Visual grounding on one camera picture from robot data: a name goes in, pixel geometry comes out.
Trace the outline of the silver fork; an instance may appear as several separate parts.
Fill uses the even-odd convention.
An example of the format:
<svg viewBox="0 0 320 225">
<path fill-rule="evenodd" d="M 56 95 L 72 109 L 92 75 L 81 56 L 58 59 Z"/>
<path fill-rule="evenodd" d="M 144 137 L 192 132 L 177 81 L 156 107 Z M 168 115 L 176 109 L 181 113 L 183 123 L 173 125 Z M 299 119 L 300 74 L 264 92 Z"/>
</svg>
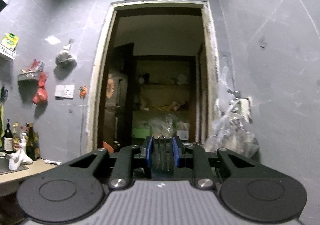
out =
<svg viewBox="0 0 320 225">
<path fill-rule="evenodd" d="M 173 169 L 171 138 L 159 136 L 155 139 L 156 168 L 170 172 Z"/>
</svg>

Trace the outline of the white box on shelf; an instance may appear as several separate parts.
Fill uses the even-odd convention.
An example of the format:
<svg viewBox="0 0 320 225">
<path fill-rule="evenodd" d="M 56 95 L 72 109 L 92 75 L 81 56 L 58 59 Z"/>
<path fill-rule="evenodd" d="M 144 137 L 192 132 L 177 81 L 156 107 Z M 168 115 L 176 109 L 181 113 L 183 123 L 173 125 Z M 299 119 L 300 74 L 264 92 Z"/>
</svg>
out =
<svg viewBox="0 0 320 225">
<path fill-rule="evenodd" d="M 189 131 L 188 130 L 177 130 L 176 135 L 182 141 L 189 140 Z"/>
</svg>

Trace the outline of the clear plastic bag of scraps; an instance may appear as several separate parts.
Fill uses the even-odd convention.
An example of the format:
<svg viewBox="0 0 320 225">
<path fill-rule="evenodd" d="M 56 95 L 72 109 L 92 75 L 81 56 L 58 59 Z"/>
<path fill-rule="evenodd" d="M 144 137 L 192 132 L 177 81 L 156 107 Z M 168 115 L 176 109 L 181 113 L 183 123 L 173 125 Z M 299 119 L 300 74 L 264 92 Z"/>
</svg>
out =
<svg viewBox="0 0 320 225">
<path fill-rule="evenodd" d="M 210 135 L 204 149 L 215 153 L 218 148 L 227 148 L 251 158 L 260 148 L 250 128 L 253 102 L 250 97 L 242 97 L 241 92 L 232 89 L 232 80 L 228 64 L 223 62 L 215 102 L 218 117 L 210 124 Z"/>
</svg>

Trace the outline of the green box on shelf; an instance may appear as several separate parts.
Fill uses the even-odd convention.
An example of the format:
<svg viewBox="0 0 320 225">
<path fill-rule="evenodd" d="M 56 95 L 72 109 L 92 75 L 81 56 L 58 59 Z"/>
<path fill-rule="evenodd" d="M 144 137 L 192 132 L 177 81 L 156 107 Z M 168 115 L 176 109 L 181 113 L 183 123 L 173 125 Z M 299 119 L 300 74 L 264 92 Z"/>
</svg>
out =
<svg viewBox="0 0 320 225">
<path fill-rule="evenodd" d="M 133 128 L 132 129 L 132 137 L 138 139 L 145 139 L 148 136 L 151 136 L 152 129 L 148 128 Z"/>
</svg>

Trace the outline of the dark glass bottle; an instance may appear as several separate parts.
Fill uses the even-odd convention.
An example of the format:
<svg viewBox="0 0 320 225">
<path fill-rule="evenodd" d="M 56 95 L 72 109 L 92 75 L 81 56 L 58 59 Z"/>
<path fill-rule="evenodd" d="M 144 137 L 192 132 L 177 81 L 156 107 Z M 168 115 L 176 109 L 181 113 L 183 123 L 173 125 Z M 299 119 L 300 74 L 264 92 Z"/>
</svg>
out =
<svg viewBox="0 0 320 225">
<path fill-rule="evenodd" d="M 36 161 L 36 142 L 34 140 L 34 128 L 33 123 L 29 123 L 28 141 L 26 144 L 26 154 L 33 161 Z"/>
</svg>

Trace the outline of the white cloth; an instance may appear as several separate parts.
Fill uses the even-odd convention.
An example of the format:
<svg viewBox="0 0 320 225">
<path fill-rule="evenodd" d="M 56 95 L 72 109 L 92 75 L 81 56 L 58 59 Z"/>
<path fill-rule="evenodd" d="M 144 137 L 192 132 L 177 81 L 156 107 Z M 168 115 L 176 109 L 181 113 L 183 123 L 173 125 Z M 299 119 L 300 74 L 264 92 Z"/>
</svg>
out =
<svg viewBox="0 0 320 225">
<path fill-rule="evenodd" d="M 27 156 L 23 149 L 19 149 L 17 152 L 10 155 L 10 161 L 15 168 L 20 164 L 33 164 L 33 160 Z"/>
</svg>

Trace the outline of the red plastic bag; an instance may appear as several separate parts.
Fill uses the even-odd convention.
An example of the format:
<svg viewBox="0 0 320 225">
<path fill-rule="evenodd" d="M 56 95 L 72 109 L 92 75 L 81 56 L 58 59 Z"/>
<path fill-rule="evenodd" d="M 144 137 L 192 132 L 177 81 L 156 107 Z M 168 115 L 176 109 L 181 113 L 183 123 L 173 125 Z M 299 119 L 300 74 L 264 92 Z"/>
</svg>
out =
<svg viewBox="0 0 320 225">
<path fill-rule="evenodd" d="M 47 75 L 44 72 L 42 72 L 38 80 L 37 92 L 33 97 L 33 104 L 35 105 L 45 104 L 48 101 L 48 94 L 46 91 L 46 80 Z"/>
</svg>

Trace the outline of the steel sink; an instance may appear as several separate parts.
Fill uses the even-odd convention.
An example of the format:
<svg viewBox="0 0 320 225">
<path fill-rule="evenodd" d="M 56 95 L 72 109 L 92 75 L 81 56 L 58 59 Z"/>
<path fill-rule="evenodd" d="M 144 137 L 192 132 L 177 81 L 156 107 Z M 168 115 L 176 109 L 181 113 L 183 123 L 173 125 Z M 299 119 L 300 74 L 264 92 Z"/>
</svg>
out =
<svg viewBox="0 0 320 225">
<path fill-rule="evenodd" d="M 2 154 L 0 158 L 0 175 L 9 174 L 12 172 L 27 170 L 26 165 L 20 164 L 17 168 L 13 166 L 10 158 L 7 155 Z"/>
</svg>

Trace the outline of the soy sauce bottle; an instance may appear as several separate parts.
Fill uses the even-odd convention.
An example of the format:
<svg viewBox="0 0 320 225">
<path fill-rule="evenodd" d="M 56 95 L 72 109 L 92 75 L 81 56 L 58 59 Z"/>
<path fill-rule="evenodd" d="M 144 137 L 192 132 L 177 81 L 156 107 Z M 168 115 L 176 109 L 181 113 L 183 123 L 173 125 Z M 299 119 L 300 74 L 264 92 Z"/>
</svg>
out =
<svg viewBox="0 0 320 225">
<path fill-rule="evenodd" d="M 12 153 L 13 150 L 13 135 L 10 129 L 10 120 L 7 120 L 7 127 L 4 131 L 4 136 L 3 136 L 3 142 L 4 142 L 4 151 L 6 153 Z"/>
</svg>

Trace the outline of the orange wall hook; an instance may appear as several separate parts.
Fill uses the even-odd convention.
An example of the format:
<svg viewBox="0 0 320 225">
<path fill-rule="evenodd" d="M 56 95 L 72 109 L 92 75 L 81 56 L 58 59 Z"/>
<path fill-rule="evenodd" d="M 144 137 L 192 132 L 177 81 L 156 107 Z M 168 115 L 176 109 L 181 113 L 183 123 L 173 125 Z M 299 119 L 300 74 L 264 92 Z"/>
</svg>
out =
<svg viewBox="0 0 320 225">
<path fill-rule="evenodd" d="M 87 87 L 84 86 L 84 85 L 82 85 L 82 86 L 79 88 L 79 97 L 80 97 L 81 99 L 85 99 L 86 95 L 87 95 Z"/>
</svg>

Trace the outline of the white wall switch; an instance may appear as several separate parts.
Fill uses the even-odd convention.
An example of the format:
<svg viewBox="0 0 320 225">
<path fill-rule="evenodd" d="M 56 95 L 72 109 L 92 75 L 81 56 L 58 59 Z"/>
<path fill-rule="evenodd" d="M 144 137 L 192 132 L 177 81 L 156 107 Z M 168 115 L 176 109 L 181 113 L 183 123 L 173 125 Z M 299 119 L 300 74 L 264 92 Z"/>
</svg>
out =
<svg viewBox="0 0 320 225">
<path fill-rule="evenodd" d="M 55 98 L 66 98 L 72 99 L 74 97 L 75 85 L 57 85 L 55 87 L 54 96 Z"/>
</svg>

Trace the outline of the grey bag on wall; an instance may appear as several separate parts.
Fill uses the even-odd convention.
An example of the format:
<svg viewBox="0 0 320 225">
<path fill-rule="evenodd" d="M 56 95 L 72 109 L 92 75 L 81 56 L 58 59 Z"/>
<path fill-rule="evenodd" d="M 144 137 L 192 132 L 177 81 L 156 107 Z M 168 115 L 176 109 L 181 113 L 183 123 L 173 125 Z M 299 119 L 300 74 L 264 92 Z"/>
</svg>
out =
<svg viewBox="0 0 320 225">
<path fill-rule="evenodd" d="M 62 47 L 62 50 L 57 54 L 55 58 L 56 66 L 65 67 L 75 62 L 71 54 L 71 48 L 74 43 L 74 39 L 69 39 L 68 44 Z"/>
</svg>

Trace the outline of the white wall rack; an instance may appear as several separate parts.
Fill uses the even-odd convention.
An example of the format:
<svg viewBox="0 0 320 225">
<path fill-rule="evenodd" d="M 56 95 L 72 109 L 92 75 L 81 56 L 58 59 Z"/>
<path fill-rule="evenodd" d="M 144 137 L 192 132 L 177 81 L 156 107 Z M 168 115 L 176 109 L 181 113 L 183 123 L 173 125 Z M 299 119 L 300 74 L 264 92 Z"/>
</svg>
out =
<svg viewBox="0 0 320 225">
<path fill-rule="evenodd" d="M 1 56 L 8 60 L 14 60 L 16 58 L 16 47 L 19 37 L 13 33 L 6 33 L 1 40 Z"/>
</svg>

